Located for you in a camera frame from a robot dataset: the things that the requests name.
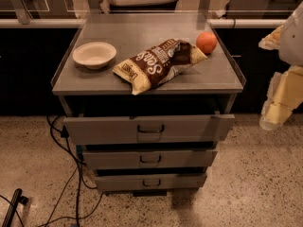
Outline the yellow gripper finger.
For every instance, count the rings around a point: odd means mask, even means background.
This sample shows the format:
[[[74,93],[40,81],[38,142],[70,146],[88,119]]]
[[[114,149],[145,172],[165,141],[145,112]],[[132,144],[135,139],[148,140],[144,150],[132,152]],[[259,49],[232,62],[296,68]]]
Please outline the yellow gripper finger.
[[[261,110],[259,125],[267,131],[282,127],[302,103],[303,68],[291,66],[284,73],[275,72]]]
[[[262,38],[258,46],[265,50],[278,50],[280,48],[280,34],[283,26],[277,27],[274,31]]]

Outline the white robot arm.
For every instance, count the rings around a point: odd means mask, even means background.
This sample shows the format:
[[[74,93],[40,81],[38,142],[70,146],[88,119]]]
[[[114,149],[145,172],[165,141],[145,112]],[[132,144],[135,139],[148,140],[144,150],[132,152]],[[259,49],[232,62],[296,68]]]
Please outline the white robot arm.
[[[277,50],[279,58],[290,65],[286,72],[274,73],[261,110],[259,125],[273,131],[282,127],[303,103],[303,3],[258,46]]]

